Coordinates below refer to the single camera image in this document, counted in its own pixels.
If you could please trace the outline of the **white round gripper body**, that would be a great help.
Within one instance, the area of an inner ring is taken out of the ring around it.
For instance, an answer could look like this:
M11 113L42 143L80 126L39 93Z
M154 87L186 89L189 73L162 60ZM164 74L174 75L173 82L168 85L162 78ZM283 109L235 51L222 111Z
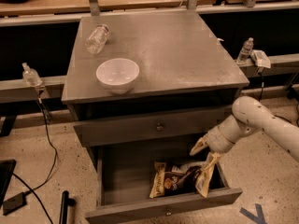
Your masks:
M217 153L227 153L235 145L224 137L218 126L215 126L207 132L206 142L210 150Z

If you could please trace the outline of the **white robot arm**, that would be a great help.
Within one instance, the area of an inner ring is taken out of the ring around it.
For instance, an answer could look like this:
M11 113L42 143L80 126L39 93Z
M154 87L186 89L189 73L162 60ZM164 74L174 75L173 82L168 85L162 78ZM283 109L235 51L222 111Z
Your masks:
M194 156L206 147L212 152L227 153L241 138L256 131L263 131L299 161L299 128L277 118L259 101L248 96L241 96L234 101L232 114L201 137L190 155Z

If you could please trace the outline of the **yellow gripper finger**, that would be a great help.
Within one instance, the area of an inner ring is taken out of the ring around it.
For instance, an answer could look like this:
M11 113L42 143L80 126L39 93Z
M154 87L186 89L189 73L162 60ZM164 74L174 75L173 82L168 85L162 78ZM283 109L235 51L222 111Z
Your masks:
M206 158L207 168L213 167L221 158L221 154L217 152L209 152Z
M192 147L190 151L190 155L194 156L197 153L201 152L203 149L207 148L206 138L203 136L201 137L196 144Z

